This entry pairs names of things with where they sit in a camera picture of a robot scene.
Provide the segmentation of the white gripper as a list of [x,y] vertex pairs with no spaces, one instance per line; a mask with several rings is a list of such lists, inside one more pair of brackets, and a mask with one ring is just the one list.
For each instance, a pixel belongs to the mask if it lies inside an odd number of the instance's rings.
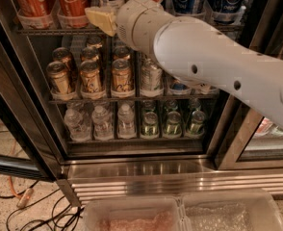
[[154,61],[170,60],[171,50],[163,43],[163,33],[176,17],[153,0],[129,0],[116,15],[112,7],[88,7],[90,24],[106,35],[116,33],[121,41]]

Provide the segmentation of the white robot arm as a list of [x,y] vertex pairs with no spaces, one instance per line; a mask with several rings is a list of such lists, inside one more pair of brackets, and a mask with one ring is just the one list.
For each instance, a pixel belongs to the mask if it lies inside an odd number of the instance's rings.
[[247,49],[198,18],[167,13],[153,0],[85,13],[92,25],[117,35],[183,84],[224,90],[283,129],[282,60]]

